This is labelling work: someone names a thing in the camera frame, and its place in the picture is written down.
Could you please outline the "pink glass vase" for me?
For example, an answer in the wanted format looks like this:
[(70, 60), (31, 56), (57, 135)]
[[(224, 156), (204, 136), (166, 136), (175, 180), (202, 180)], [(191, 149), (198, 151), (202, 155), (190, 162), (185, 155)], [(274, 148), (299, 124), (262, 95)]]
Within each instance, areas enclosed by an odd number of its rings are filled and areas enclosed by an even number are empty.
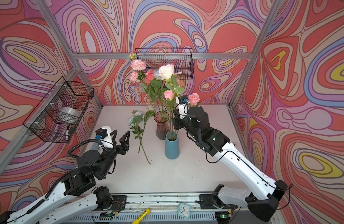
[(157, 112), (154, 115), (154, 120), (157, 123), (156, 136), (160, 140), (165, 140), (166, 135), (170, 132), (170, 127), (168, 124), (168, 118), (162, 117), (161, 112)]

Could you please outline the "teal ceramic vase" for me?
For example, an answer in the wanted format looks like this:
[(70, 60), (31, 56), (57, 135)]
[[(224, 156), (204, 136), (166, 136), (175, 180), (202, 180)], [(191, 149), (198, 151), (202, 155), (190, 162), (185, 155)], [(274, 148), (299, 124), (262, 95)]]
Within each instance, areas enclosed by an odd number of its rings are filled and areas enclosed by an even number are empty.
[(179, 157), (180, 148), (179, 148), (179, 138), (177, 133), (168, 132), (165, 138), (165, 156), (174, 160)]

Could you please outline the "cream white rose stem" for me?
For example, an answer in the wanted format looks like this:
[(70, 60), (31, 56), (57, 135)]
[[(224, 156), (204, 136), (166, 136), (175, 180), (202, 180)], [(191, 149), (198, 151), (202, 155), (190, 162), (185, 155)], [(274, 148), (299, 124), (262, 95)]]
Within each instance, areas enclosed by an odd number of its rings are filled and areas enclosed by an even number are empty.
[(177, 78), (177, 76), (182, 74), (182, 72), (175, 73), (175, 66), (173, 64), (167, 64), (159, 68), (159, 73), (162, 75), (162, 81), (164, 82), (163, 93), (167, 90), (172, 90), (175, 94), (175, 107), (174, 107), (174, 110), (175, 110), (177, 106), (176, 98), (182, 95), (182, 93), (184, 93), (185, 91), (185, 89), (181, 85), (181, 81)]

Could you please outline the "salmon pink rose stem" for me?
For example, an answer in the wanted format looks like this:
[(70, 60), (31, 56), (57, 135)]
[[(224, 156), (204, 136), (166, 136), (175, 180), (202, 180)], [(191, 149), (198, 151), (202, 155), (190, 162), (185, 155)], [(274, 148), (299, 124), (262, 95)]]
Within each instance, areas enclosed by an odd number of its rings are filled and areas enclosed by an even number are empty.
[(155, 78), (153, 74), (154, 74), (154, 70), (153, 70), (153, 69), (150, 69), (150, 70), (148, 70), (148, 71), (145, 73), (144, 82), (145, 82), (147, 85), (150, 85), (150, 84), (151, 84), (151, 81)]

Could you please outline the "large pink carnation stem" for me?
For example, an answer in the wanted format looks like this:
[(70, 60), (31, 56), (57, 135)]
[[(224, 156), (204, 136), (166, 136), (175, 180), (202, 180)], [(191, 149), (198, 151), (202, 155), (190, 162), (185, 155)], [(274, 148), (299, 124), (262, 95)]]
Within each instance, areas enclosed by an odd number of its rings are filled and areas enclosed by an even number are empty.
[(150, 85), (150, 80), (147, 78), (145, 61), (137, 59), (134, 53), (129, 54), (129, 59), (131, 60), (130, 67), (133, 70), (130, 76), (131, 83), (142, 85), (142, 88), (145, 90)]

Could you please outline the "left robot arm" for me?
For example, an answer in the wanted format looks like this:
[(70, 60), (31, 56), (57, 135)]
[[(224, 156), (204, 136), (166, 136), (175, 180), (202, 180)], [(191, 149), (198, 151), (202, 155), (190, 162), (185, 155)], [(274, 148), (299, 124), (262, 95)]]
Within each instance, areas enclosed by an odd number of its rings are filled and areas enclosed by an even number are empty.
[(48, 192), (18, 211), (0, 215), (0, 224), (60, 223), (84, 211), (107, 210), (116, 203), (108, 187), (96, 187), (97, 180), (106, 179), (116, 167), (116, 157), (130, 149), (130, 131), (116, 142), (117, 130), (102, 127), (96, 137), (87, 139), (68, 150), (67, 156), (76, 159), (77, 167), (63, 174)]

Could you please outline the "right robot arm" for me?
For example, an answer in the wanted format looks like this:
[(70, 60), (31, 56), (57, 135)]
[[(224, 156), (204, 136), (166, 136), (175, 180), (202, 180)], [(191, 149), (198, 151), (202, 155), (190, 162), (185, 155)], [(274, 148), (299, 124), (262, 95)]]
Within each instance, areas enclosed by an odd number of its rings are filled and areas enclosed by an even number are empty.
[(187, 104), (177, 105), (173, 111), (173, 125), (176, 130), (183, 129), (206, 156), (216, 158), (230, 168), (248, 187), (246, 193), (237, 194), (220, 184), (211, 194), (215, 207), (221, 208), (233, 204), (247, 207), (259, 220), (269, 222), (285, 193), (289, 193), (292, 184), (274, 180), (260, 171), (242, 155), (230, 139), (220, 130), (212, 128), (208, 114), (202, 107), (188, 108)]

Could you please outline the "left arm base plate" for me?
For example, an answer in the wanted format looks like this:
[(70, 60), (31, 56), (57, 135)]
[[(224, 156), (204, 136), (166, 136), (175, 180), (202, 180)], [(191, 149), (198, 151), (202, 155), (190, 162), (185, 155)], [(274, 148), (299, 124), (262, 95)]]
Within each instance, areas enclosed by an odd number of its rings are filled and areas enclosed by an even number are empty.
[(123, 211), (126, 207), (127, 196), (126, 195), (112, 195), (98, 197), (97, 208), (94, 211)]

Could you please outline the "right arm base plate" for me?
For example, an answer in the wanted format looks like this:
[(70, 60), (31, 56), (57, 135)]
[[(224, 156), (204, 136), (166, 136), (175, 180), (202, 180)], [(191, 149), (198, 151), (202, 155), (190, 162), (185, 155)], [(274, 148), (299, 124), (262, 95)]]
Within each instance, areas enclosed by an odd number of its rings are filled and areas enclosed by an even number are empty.
[(224, 204), (217, 196), (212, 194), (200, 194), (199, 200), (196, 201), (203, 210), (208, 209), (230, 209), (235, 210), (238, 208), (237, 205)]

